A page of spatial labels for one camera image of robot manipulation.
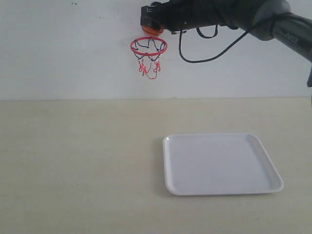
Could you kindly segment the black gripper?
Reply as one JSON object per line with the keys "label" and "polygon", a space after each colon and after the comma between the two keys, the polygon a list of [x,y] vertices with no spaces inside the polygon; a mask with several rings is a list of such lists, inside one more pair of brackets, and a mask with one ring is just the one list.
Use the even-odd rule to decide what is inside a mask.
{"label": "black gripper", "polygon": [[166,29],[172,34],[206,26],[234,24],[225,12],[232,0],[170,0],[152,2],[141,7],[140,25],[154,30]]}

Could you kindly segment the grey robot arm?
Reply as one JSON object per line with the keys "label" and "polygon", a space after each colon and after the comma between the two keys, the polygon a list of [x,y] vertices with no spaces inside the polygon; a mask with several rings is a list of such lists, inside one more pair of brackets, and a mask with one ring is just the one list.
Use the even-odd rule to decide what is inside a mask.
{"label": "grey robot arm", "polygon": [[293,14],[286,0],[154,1],[141,8],[140,24],[180,35],[206,26],[244,30],[244,34],[206,62],[219,58],[248,34],[262,41],[276,39],[308,61],[312,59],[312,21]]}

